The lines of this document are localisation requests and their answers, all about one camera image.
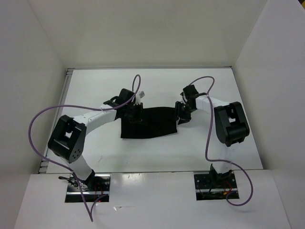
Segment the black skirt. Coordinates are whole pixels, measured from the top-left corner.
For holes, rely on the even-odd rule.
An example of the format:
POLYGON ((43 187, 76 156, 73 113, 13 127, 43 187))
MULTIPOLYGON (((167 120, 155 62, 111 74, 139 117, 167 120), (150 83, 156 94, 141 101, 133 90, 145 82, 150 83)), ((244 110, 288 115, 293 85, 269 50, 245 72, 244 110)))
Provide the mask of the black skirt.
POLYGON ((144 108, 134 116, 121 118, 122 139, 149 139, 177 133, 172 107, 144 108))

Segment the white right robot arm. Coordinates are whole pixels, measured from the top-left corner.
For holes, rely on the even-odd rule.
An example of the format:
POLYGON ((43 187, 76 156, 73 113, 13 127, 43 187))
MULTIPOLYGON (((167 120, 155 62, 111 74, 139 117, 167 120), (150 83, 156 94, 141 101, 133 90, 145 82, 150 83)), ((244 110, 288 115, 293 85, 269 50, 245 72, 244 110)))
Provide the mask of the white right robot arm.
POLYGON ((205 146, 205 159, 213 163, 222 164, 224 170, 217 169, 213 165, 210 166, 209 182, 213 187, 220 187, 225 183, 232 173, 231 166, 241 168, 241 166, 230 161, 229 159, 209 159, 208 148, 213 128, 220 143, 224 144, 226 148, 233 144, 242 143, 250 134, 250 127, 248 125, 243 107, 240 102, 225 102, 206 93, 197 93, 194 95, 187 95, 181 93, 182 101, 175 103, 177 124, 185 124, 191 121, 191 114, 194 111, 205 111, 211 115, 208 137, 205 146))

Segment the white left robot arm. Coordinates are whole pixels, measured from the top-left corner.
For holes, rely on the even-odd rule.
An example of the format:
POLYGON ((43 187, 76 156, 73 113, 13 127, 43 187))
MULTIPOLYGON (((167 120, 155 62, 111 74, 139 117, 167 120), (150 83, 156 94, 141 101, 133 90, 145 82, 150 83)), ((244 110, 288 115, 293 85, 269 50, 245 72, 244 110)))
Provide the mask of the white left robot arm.
POLYGON ((61 116, 48 141, 48 148, 65 161, 77 176, 78 185, 83 190, 91 190, 98 183, 94 170, 82 156, 86 135, 119 118, 142 120, 142 103, 129 103, 116 109, 117 106, 116 103, 107 101, 97 111, 75 117, 61 116))

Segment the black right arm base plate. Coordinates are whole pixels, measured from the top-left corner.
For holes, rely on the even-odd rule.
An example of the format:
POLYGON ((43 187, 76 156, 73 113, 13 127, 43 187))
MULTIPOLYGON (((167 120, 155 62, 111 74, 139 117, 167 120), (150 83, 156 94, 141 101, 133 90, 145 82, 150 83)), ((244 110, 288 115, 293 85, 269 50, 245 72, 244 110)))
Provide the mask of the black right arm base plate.
POLYGON ((218 182, 212 181, 208 173, 195 173, 193 177, 197 201, 226 200, 227 194, 229 194, 228 199, 239 199, 234 174, 218 182))

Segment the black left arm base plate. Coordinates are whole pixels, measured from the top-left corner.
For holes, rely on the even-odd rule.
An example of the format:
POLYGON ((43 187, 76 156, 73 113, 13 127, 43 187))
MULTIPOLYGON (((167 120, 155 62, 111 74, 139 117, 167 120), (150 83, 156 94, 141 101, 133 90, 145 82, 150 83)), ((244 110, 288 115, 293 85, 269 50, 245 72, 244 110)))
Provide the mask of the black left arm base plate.
MULTIPOLYGON (((82 202, 81 191, 75 178, 70 175, 69 178, 59 177, 59 179, 68 181, 65 203, 80 203, 82 202)), ((86 202, 93 203, 109 202, 110 197, 110 182, 111 174, 96 174, 93 185, 85 185, 81 182, 81 190, 86 202)))

